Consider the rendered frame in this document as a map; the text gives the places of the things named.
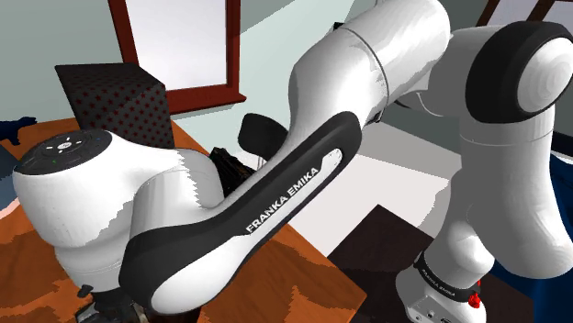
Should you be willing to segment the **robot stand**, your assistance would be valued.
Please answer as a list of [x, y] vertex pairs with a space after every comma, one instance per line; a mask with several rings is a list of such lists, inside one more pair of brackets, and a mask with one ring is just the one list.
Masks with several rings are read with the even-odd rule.
[[[382, 206], [376, 206], [328, 256], [366, 293], [350, 323], [411, 323], [395, 279], [433, 238]], [[487, 274], [480, 298], [487, 323], [534, 323], [533, 300]]]

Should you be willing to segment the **black angular object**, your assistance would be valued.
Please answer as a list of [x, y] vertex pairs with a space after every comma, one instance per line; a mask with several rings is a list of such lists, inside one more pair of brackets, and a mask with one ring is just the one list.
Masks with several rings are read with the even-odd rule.
[[209, 158], [218, 170], [224, 196], [231, 194], [255, 173], [253, 168], [244, 165], [224, 148], [214, 147], [209, 154]]

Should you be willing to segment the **red-brown framed window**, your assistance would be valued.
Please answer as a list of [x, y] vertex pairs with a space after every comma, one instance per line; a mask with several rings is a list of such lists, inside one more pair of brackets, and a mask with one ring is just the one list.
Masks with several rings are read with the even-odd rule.
[[170, 113], [238, 104], [241, 0], [107, 0], [124, 62], [166, 88]]
[[477, 25], [521, 20], [556, 22], [573, 32], [573, 0], [488, 0]]

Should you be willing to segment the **dark box with red stars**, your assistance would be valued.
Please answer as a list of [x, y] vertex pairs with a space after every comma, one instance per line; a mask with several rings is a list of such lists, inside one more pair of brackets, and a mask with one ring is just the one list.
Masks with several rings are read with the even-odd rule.
[[109, 130], [145, 146], [172, 149], [165, 85], [135, 63], [57, 65], [81, 129]]

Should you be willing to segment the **orange wooden table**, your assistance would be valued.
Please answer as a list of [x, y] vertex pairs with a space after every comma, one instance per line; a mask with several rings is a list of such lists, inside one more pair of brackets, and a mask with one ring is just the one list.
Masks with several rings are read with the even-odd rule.
[[[57, 262], [0, 182], [0, 323], [76, 323], [93, 301]], [[349, 323], [365, 292], [292, 227], [285, 226], [199, 314], [150, 323]]]

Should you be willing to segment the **dark blue shape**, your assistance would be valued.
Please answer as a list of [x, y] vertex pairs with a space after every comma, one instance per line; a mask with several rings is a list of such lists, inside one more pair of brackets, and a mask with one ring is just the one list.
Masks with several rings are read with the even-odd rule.
[[18, 120], [0, 121], [0, 141], [7, 139], [14, 146], [20, 144], [18, 132], [21, 128], [32, 126], [37, 123], [35, 117], [21, 117]]

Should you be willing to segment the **dark blue furniture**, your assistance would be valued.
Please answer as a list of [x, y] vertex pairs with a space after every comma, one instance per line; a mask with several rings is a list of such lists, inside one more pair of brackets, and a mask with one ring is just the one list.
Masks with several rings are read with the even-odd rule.
[[[554, 134], [550, 176], [561, 219], [573, 240], [573, 137]], [[553, 279], [528, 279], [509, 273], [498, 262], [490, 271], [534, 303], [534, 323], [573, 323], [573, 269]]]

